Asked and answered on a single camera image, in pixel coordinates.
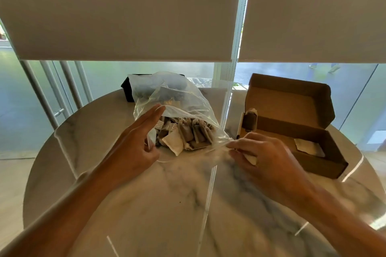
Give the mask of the person's left hand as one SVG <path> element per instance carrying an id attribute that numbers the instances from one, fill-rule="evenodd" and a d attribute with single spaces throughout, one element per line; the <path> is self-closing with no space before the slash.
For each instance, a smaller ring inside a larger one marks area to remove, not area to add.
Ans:
<path id="1" fill-rule="evenodd" d="M 96 168 L 102 183 L 114 190 L 151 167 L 144 157 L 144 141 L 154 129 L 166 107 L 156 104 L 126 128 Z"/>

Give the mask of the person's right hand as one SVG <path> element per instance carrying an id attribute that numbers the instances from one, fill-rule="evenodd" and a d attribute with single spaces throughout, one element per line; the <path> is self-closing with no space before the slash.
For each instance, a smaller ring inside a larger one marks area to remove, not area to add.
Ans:
<path id="1" fill-rule="evenodd" d="M 244 171 L 264 195 L 290 209 L 291 191 L 312 183 L 289 149 L 277 138 L 252 132 L 228 142 L 226 147 L 256 156 L 256 168 Z"/>

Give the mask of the clear plastic bag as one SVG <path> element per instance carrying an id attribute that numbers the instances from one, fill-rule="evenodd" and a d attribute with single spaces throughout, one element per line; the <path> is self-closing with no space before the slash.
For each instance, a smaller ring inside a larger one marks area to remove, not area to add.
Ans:
<path id="1" fill-rule="evenodd" d="M 149 86 L 154 92 L 145 98 L 138 98 L 133 116 L 138 119 L 156 104 L 165 105 L 162 116 L 175 118 L 200 118 L 215 126 L 215 143 L 211 147 L 193 152 L 183 152 L 175 156 L 165 147 L 157 147 L 160 152 L 158 162 L 198 162 L 201 165 L 215 166 L 228 155 L 226 143 L 231 138 L 219 124 L 209 103 L 195 84 L 180 74 L 160 71 L 154 74 L 129 74 L 133 97 L 141 86 Z M 155 144 L 155 129 L 147 136 Z"/>

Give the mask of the person's left forearm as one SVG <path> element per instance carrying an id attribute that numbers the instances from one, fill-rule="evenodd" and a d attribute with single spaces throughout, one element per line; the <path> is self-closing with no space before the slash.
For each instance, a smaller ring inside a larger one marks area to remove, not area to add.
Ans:
<path id="1" fill-rule="evenodd" d="M 131 179 L 96 170 L 83 173 L 60 201 L 0 251 L 0 257 L 66 257 L 100 203 Z"/>

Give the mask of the person's right forearm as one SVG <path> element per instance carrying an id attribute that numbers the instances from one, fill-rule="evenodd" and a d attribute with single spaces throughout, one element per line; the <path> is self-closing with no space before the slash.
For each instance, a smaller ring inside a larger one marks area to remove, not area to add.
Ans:
<path id="1" fill-rule="evenodd" d="M 318 230 L 341 257 L 386 257 L 386 238 L 320 186 L 291 191 L 291 208 Z"/>

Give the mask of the pile of tea sachets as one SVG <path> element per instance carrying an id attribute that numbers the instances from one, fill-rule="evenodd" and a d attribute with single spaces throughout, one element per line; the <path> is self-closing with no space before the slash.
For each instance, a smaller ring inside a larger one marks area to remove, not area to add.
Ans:
<path id="1" fill-rule="evenodd" d="M 162 116 L 154 129 L 156 147 L 165 147 L 175 156 L 211 147 L 215 143 L 215 126 L 200 118 Z"/>

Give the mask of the dark brown tea sachet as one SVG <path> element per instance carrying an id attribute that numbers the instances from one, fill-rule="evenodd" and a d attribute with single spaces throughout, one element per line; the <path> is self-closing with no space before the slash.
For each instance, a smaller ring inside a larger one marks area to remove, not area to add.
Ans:
<path id="1" fill-rule="evenodd" d="M 246 132 L 254 132 L 257 130 L 258 112 L 255 108 L 250 108 L 244 113 L 242 119 L 242 128 Z"/>

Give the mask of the black box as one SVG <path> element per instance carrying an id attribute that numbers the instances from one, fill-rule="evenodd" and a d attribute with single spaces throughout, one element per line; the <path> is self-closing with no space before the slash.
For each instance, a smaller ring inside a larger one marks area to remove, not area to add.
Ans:
<path id="1" fill-rule="evenodd" d="M 121 84 L 121 88 L 123 88 L 126 101 L 129 103 L 134 103 L 137 101 L 138 98 L 145 98 L 149 97 L 153 92 L 154 89 L 149 86 L 141 86 L 139 90 L 136 92 L 135 98 L 133 97 L 132 93 L 132 86 L 129 80 L 129 75 L 126 77 L 124 82 Z"/>

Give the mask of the pale flat tea sachet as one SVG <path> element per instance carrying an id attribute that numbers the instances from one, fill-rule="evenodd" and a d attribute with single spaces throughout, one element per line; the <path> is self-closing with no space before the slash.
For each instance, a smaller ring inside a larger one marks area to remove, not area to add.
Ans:
<path id="1" fill-rule="evenodd" d="M 307 153 L 311 156 L 325 157 L 325 153 L 318 143 L 307 141 L 304 139 L 294 139 L 296 148 L 300 152 Z"/>

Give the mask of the open brown cardboard box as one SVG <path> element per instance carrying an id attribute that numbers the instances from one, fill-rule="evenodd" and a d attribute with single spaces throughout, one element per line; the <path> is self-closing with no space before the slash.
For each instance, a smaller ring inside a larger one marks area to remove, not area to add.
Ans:
<path id="1" fill-rule="evenodd" d="M 335 119 L 327 84 L 253 73 L 245 97 L 245 112 L 250 108 L 258 112 L 254 132 L 280 139 L 305 171 L 338 179 L 348 167 L 326 130 Z M 248 133 L 242 128 L 245 112 L 241 115 L 237 139 Z M 295 138 L 318 143 L 325 157 L 298 151 Z"/>

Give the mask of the metal door pull bar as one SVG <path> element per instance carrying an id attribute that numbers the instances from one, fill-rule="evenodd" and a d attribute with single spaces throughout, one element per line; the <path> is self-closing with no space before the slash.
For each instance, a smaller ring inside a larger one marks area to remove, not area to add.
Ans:
<path id="1" fill-rule="evenodd" d="M 18 60 L 23 71 L 25 72 L 26 76 L 27 76 L 27 79 L 28 81 L 30 82 L 31 84 L 31 87 L 32 89 L 34 90 L 35 94 L 36 94 L 36 97 L 37 99 L 39 100 L 52 128 L 54 130 L 56 130 L 56 128 L 59 127 L 59 124 L 54 116 L 54 113 L 52 112 L 52 109 L 51 109 L 51 106 L 30 66 L 30 64 L 28 63 L 28 61 L 26 60 Z"/>
<path id="2" fill-rule="evenodd" d="M 83 90 L 85 93 L 85 96 L 87 98 L 88 103 L 91 103 L 93 101 L 93 96 L 91 93 L 91 89 L 89 87 L 89 83 L 86 77 L 86 73 L 83 67 L 83 64 L 81 61 L 74 61 L 78 75 L 80 77 L 81 84 L 83 86 Z"/>
<path id="3" fill-rule="evenodd" d="M 70 70 L 70 66 L 69 66 L 67 61 L 59 60 L 59 63 L 61 65 L 61 68 L 62 68 L 63 73 L 65 75 L 65 79 L 69 85 L 69 89 L 70 89 L 70 92 L 71 92 L 72 97 L 74 99 L 75 105 L 76 105 L 77 109 L 79 110 L 83 107 L 83 104 L 81 101 L 80 93 L 79 93 L 78 88 L 77 88 L 76 83 L 75 83 L 75 79 L 74 79 L 73 74 Z"/>
<path id="4" fill-rule="evenodd" d="M 39 60 L 39 62 L 59 104 L 60 110 L 57 113 L 63 114 L 65 119 L 69 118 L 73 114 L 73 109 L 53 61 Z"/>

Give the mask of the wide beige roller blind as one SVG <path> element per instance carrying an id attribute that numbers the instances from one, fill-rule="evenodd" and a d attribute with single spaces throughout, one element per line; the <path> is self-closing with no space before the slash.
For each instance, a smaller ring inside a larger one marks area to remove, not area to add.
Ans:
<path id="1" fill-rule="evenodd" d="M 231 61 L 239 0 L 0 0 L 21 60 Z"/>

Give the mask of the narrow beige roller blind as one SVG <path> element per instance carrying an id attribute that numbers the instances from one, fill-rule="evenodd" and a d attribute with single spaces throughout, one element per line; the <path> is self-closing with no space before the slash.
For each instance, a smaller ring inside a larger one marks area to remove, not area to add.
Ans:
<path id="1" fill-rule="evenodd" d="M 386 63 L 386 0 L 248 0 L 239 62 Z"/>

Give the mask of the white window frame post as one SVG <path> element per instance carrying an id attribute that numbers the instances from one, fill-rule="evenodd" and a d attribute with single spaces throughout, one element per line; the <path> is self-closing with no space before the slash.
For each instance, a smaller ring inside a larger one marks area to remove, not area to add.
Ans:
<path id="1" fill-rule="evenodd" d="M 231 52 L 231 62 L 229 63 L 215 63 L 214 75 L 212 80 L 212 87 L 226 87 L 225 100 L 221 113 L 221 127 L 225 128 L 227 114 L 232 96 L 232 88 L 234 83 L 234 76 L 236 66 L 239 58 L 239 48 L 242 39 L 242 30 L 245 19 L 245 12 L 248 0 L 238 0 L 237 15 L 235 21 L 234 38 Z"/>

